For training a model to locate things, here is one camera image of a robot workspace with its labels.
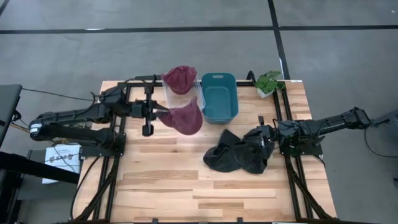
clear plastic container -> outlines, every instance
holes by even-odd
[[[166,103],[168,108],[181,108],[189,104],[191,100],[197,96],[198,97],[198,106],[201,110],[205,108],[205,98],[203,97],[203,92],[201,90],[201,85],[196,77],[196,80],[192,83],[192,87],[187,94],[178,95],[173,92],[172,89],[163,82],[163,91],[166,96]]]

wooden tabletop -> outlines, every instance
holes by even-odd
[[[116,81],[103,82],[101,91]],[[310,119],[310,109],[302,82],[286,81],[293,119]],[[141,134],[143,119],[127,118],[127,143],[119,164],[114,195],[112,222],[246,222],[292,221],[294,213],[284,159],[276,149],[268,160],[263,174],[249,174],[244,170],[229,173],[209,169],[203,162],[205,152],[216,145],[219,136],[228,128],[242,137],[258,125],[257,116],[266,124],[276,118],[272,97],[261,99],[254,87],[238,87],[239,114],[228,125],[203,122],[193,136],[154,121],[154,135]],[[282,97],[280,105],[284,119]],[[143,88],[132,88],[130,100],[144,99]],[[166,105],[162,87],[155,87],[153,100]],[[103,128],[96,124],[93,129]],[[82,178],[94,158],[86,159]],[[102,158],[93,166],[76,198],[74,217],[88,205],[98,188]],[[309,191],[331,216],[335,208],[323,164],[313,156],[302,156]],[[302,216],[305,207],[297,189]],[[104,217],[105,192],[100,218]]]

purple cloth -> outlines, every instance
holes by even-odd
[[[159,116],[159,119],[166,126],[172,127],[184,135],[195,134],[203,124],[203,117],[197,101],[198,98],[194,97],[187,106],[169,109],[169,113]]]
[[[163,74],[162,80],[168,84],[174,93],[184,95],[191,89],[196,76],[197,70],[194,67],[181,65]]]

teal plastic bin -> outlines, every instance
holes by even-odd
[[[230,73],[207,73],[201,79],[205,121],[228,124],[239,112],[236,79]]]

black cable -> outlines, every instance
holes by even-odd
[[[279,141],[279,145],[277,147],[275,147],[274,150],[281,147],[281,145],[283,145],[284,141],[285,141],[285,138],[282,138],[282,140]]]
[[[281,122],[281,121],[278,121],[277,119],[272,119],[272,122],[274,123],[274,125],[275,125],[275,121],[276,122],[278,122],[278,124],[281,124],[281,125],[283,125],[283,126],[285,126],[285,127],[288,127],[288,128],[293,128],[294,127],[294,125],[292,124],[292,125],[287,125],[287,124],[285,124],[285,123],[283,123],[283,122]]]
[[[85,109],[84,111],[75,114],[75,116],[81,115],[81,114],[83,114],[83,113],[86,113],[87,111],[89,111],[90,109],[92,109],[92,107],[94,106],[95,101],[96,101],[96,98],[95,98],[96,95],[95,95],[93,92],[90,92],[90,94],[93,96],[93,99],[91,100],[91,105],[90,105],[89,107],[87,107],[87,109]]]
[[[20,121],[22,122],[22,124],[24,124],[24,125],[27,126],[27,129],[29,129],[29,125],[27,125],[27,124],[25,123],[25,121],[23,121],[22,119],[20,119]]]
[[[364,136],[364,138],[365,138],[365,143],[366,143],[366,146],[368,147],[368,149],[369,149],[371,152],[373,152],[373,154],[378,155],[378,156],[381,156],[381,157],[386,157],[386,158],[398,158],[398,156],[386,156],[386,155],[378,154],[377,152],[373,151],[373,150],[371,149],[371,147],[369,146],[368,139],[367,139],[367,137],[366,137],[366,130],[367,130],[367,129],[365,129],[364,132],[363,132],[363,136]]]
[[[21,125],[18,125],[18,124],[16,124],[16,123],[13,122],[13,121],[11,121],[11,124],[13,124],[13,125],[15,125],[15,126],[17,126],[17,127],[19,127],[19,128],[22,128],[22,129],[25,129],[25,130],[29,130],[28,128],[22,127]]]
[[[272,119],[272,122],[274,123],[274,128],[276,129],[276,123],[275,123],[275,121],[278,121],[278,120],[276,120],[275,118]]]
[[[91,170],[91,168],[94,166],[95,162],[96,162],[99,158],[100,158],[100,157],[95,158],[95,160],[94,160],[94,161],[91,163],[91,165],[88,167],[88,169],[87,169],[85,175],[84,175],[83,178],[81,179],[80,184],[78,185],[78,187],[77,187],[77,189],[76,189],[76,192],[75,192],[75,194],[74,194],[74,196],[73,196],[73,199],[72,199],[72,204],[71,204],[71,206],[70,206],[70,219],[71,219],[71,220],[73,220],[73,206],[75,205],[75,200],[76,200],[77,193],[79,192],[81,185],[82,185],[83,182],[85,181],[85,179],[86,179],[86,177],[87,177],[87,174],[89,173],[89,171]]]
[[[315,139],[318,139],[319,138],[319,134],[321,133],[321,131],[322,131],[322,128],[324,127],[324,125],[326,125],[326,124],[328,124],[328,122],[326,121],[326,122],[324,122],[322,125],[321,125],[321,127],[319,128],[319,130],[318,130],[318,134],[317,134],[317,137],[315,138]]]
[[[128,80],[125,80],[123,83],[127,83],[127,82],[132,81],[132,80],[135,80],[135,78],[129,78]],[[107,93],[106,95],[104,95],[102,97],[111,96],[116,90],[118,90],[118,89],[122,89],[123,90],[124,88],[125,88],[125,86],[124,87],[117,86],[117,88],[115,88],[112,92]]]
[[[325,161],[323,161],[323,159],[321,157],[316,156],[316,155],[313,155],[313,156],[315,156],[315,158],[317,158],[319,161],[321,161],[321,163],[323,164],[324,168],[326,168]]]
[[[67,96],[67,95],[61,95],[61,94],[58,94],[58,93],[51,93],[51,92],[41,91],[41,90],[31,90],[31,89],[28,89],[28,88],[22,88],[22,90],[33,91],[33,92],[37,92],[37,93],[45,93],[45,94],[54,95],[54,96],[61,96],[61,97],[65,97],[65,98],[69,98],[69,99],[74,99],[74,100],[91,101],[91,100],[89,100],[89,99],[84,99],[84,98],[79,98],[79,97],[73,97],[73,96]]]
[[[310,125],[308,125],[308,122],[305,122],[305,124],[307,125],[307,128],[308,128],[308,133],[311,133],[311,128],[310,128]]]
[[[61,156],[61,154],[57,151],[57,149],[55,148],[55,146],[59,143],[60,141],[58,141],[58,142],[55,142],[54,144],[53,144],[53,148],[54,148],[54,150],[55,150],[55,152],[58,154],[58,156],[60,156],[60,158],[62,159],[62,161],[67,165],[67,166],[69,166],[72,170],[73,170],[73,172],[75,173],[76,171],[75,171],[75,169],[71,166],[71,165],[69,165],[65,160],[64,160],[64,158]]]
[[[109,172],[107,178],[105,179],[103,185],[98,189],[97,193],[91,200],[91,202],[87,205],[87,207],[84,209],[84,211],[79,215],[79,220],[87,220],[87,218],[90,216],[91,212],[93,211],[94,207],[96,204],[99,202],[101,196],[104,194],[105,190],[108,188],[109,184],[111,181],[113,181],[114,178],[116,178],[118,168],[116,165],[113,165],[111,168],[111,171]]]

